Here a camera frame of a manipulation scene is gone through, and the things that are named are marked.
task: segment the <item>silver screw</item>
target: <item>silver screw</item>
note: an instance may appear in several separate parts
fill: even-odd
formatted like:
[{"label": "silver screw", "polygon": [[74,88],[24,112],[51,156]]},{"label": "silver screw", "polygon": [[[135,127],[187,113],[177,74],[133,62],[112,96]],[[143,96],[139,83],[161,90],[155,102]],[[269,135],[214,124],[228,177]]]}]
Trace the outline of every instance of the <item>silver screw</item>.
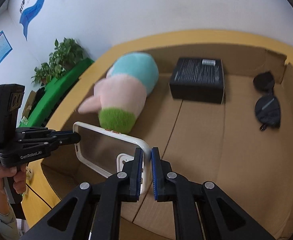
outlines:
[{"label": "silver screw", "polygon": [[82,182],[80,184],[80,189],[87,189],[88,187],[90,187],[90,184],[88,184],[87,182]]},{"label": "silver screw", "polygon": [[168,176],[169,179],[175,179],[176,176],[177,176],[177,174],[176,174],[175,172],[169,172],[169,173],[167,174],[167,176]]},{"label": "silver screw", "polygon": [[214,188],[214,183],[211,181],[207,181],[204,186],[208,189],[213,189]]},{"label": "silver screw", "polygon": [[126,176],[127,176],[127,174],[125,172],[123,172],[123,171],[118,173],[118,178],[119,179],[124,179],[124,178],[126,178]]}]

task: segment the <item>finger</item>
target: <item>finger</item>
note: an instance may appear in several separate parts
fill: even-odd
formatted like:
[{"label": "finger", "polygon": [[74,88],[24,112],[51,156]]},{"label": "finger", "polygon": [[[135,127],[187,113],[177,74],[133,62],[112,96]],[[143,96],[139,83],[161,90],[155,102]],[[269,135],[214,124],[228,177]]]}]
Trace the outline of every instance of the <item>finger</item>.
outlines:
[{"label": "finger", "polygon": [[21,171],[25,172],[27,167],[27,163],[21,165]]},{"label": "finger", "polygon": [[14,182],[13,188],[15,189],[16,193],[22,194],[26,191],[26,183],[25,181]]},{"label": "finger", "polygon": [[13,177],[15,182],[24,181],[26,180],[26,172],[18,171],[17,174]]},{"label": "finger", "polygon": [[0,164],[0,179],[4,177],[13,177],[16,174],[16,167],[6,168]]}]

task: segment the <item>sleeve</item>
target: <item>sleeve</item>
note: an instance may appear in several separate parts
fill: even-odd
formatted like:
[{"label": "sleeve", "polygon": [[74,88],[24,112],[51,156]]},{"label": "sleeve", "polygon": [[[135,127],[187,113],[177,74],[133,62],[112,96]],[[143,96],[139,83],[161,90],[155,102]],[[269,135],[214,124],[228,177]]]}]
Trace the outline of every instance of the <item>sleeve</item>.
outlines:
[{"label": "sleeve", "polygon": [[11,206],[8,214],[0,214],[0,233],[6,240],[18,240],[20,238],[16,217]]}]

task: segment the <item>green table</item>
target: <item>green table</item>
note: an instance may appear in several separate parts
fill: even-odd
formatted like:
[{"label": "green table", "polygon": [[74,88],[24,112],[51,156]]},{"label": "green table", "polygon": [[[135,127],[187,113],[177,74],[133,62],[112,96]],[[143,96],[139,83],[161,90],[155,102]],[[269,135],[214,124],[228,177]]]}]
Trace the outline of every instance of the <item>green table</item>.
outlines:
[{"label": "green table", "polygon": [[93,60],[86,58],[77,63],[74,68],[59,80],[53,78],[51,82],[45,86],[45,94],[29,116],[27,124],[21,122],[19,127],[40,127],[55,110],[56,104],[61,97],[72,88],[79,76],[82,75],[92,63]]}]

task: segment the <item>potted plant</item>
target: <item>potted plant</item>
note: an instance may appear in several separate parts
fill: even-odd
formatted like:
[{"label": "potted plant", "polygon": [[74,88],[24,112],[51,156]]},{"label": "potted plant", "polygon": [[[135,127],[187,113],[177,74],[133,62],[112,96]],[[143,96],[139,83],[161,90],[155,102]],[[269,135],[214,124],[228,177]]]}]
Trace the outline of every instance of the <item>potted plant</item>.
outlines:
[{"label": "potted plant", "polygon": [[53,77],[60,79],[83,60],[83,49],[74,39],[64,38],[61,43],[56,39],[54,45],[54,52],[49,54],[49,63],[42,63],[41,68],[35,68],[33,82],[46,85]]}]

